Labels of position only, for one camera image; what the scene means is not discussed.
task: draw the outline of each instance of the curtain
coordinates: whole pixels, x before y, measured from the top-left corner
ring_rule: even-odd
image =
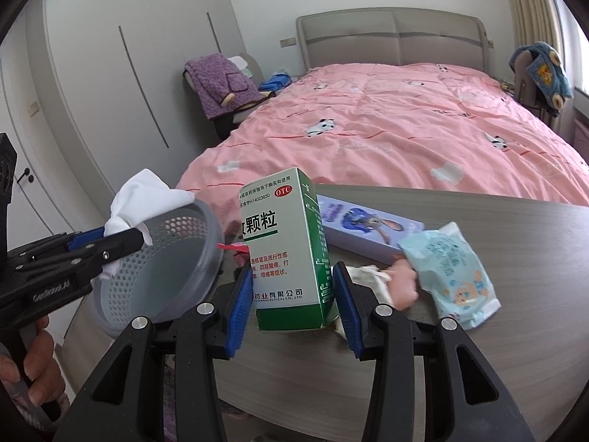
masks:
[[[544,41],[564,61],[562,34],[554,0],[509,0],[514,17],[515,41],[518,46]]]

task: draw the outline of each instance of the cartoon rabbit image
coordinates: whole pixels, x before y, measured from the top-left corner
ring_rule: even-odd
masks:
[[[368,234],[377,231],[386,245],[391,245],[391,237],[383,229],[383,225],[394,231],[403,231],[403,226],[398,222],[383,219],[377,214],[370,214],[360,208],[352,208],[342,218],[342,226],[345,229],[363,231]]]

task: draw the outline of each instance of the medicine box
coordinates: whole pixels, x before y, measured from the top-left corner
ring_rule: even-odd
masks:
[[[243,186],[239,201],[258,327],[325,327],[334,290],[313,183],[300,169],[286,169]]]

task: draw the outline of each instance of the pink comforter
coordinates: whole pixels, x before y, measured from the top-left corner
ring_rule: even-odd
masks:
[[[312,70],[188,167],[226,231],[239,188],[298,166],[315,183],[484,193],[589,206],[579,154],[484,73],[458,66]]]

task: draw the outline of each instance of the window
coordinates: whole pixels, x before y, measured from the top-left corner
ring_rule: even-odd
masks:
[[[581,81],[576,85],[586,94],[589,94],[589,41],[578,23],[576,26],[579,32],[579,42],[581,45]]]

